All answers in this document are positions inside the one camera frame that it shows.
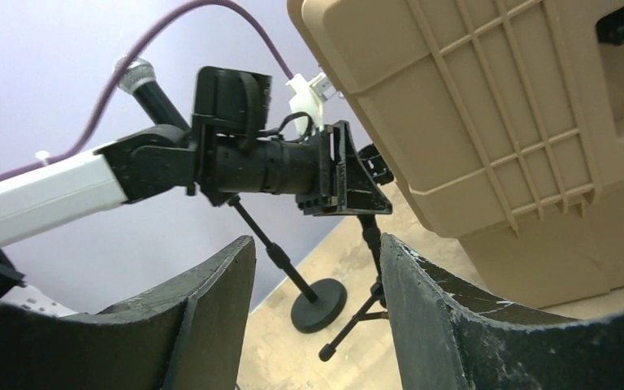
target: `gray wall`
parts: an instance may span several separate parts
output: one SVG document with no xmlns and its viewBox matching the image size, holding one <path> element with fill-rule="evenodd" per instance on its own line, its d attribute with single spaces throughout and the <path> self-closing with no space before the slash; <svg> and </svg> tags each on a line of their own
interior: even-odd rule
<svg viewBox="0 0 624 390">
<path fill-rule="evenodd" d="M 0 171 L 59 153 L 78 137 L 115 61 L 161 15 L 167 0 L 0 0 Z M 284 0 L 240 1 L 260 20 L 294 72 L 307 78 L 317 63 L 291 25 Z M 143 54 L 160 85 L 188 117 L 197 70 L 234 67 L 275 77 L 270 126 L 288 113 L 284 76 L 253 29 L 235 13 L 208 6 L 169 27 Z M 358 146 L 368 138 L 340 99 L 327 121 L 349 119 Z M 151 125 L 120 91 L 90 146 Z M 244 205 L 300 262 L 339 222 L 303 217 L 293 197 L 245 195 Z M 250 234 L 234 210 L 211 208 L 203 196 L 176 189 L 133 206 L 96 214 L 6 248 L 28 280 L 75 310 L 94 312 L 179 274 Z M 258 246 L 253 303 L 283 274 Z"/>
</svg>

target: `silver microphone grille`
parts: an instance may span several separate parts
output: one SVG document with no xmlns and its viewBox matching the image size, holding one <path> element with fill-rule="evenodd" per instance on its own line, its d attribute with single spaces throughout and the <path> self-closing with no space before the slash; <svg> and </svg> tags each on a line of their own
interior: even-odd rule
<svg viewBox="0 0 624 390">
<path fill-rule="evenodd" d="M 120 67 L 120 63 L 123 62 L 125 58 L 121 58 L 117 63 L 115 68 L 118 69 Z M 154 73 L 154 67 L 148 61 L 137 58 L 135 61 L 130 63 L 130 66 L 125 71 L 123 78 L 120 79 L 119 88 L 121 88 L 125 93 L 132 93 L 143 84 L 148 83 L 150 81 L 156 81 L 157 75 Z"/>
</svg>

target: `round black base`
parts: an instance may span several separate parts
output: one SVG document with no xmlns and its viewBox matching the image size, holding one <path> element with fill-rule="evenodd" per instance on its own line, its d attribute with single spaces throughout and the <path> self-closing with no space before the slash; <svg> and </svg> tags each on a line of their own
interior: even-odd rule
<svg viewBox="0 0 624 390">
<path fill-rule="evenodd" d="M 336 279 L 321 279 L 310 287 L 319 296 L 317 301 L 310 303 L 301 294 L 292 304 L 292 325 L 300 333 L 314 333 L 327 327 L 338 317 L 348 298 L 345 287 Z"/>
</svg>

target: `tan storage box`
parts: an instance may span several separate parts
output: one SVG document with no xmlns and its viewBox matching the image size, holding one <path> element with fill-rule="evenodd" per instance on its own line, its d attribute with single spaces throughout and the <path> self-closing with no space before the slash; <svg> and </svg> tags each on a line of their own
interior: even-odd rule
<svg viewBox="0 0 624 390">
<path fill-rule="evenodd" d="M 548 306 L 624 286 L 624 0 L 288 0 L 422 225 Z"/>
</svg>

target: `floor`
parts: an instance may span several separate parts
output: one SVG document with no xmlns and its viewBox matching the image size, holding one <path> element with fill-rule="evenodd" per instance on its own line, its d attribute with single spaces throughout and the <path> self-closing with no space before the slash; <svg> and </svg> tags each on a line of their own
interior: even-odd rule
<svg viewBox="0 0 624 390">
<path fill-rule="evenodd" d="M 457 240 L 440 238 L 422 228 L 397 187 L 390 184 L 382 190 L 394 205 L 393 215 L 378 218 L 383 232 L 397 236 L 446 270 L 483 287 Z M 328 328 L 303 335 L 290 323 L 290 308 L 298 291 L 289 280 L 281 284 L 250 315 L 240 360 L 238 383 L 242 390 L 401 389 L 387 320 L 359 323 L 329 362 L 321 362 L 317 356 L 369 297 L 369 287 L 376 277 L 357 220 L 344 219 L 298 269 L 309 281 L 327 277 L 340 280 L 348 289 L 348 302 Z M 624 288 L 547 311 L 587 319 L 622 309 Z"/>
</svg>

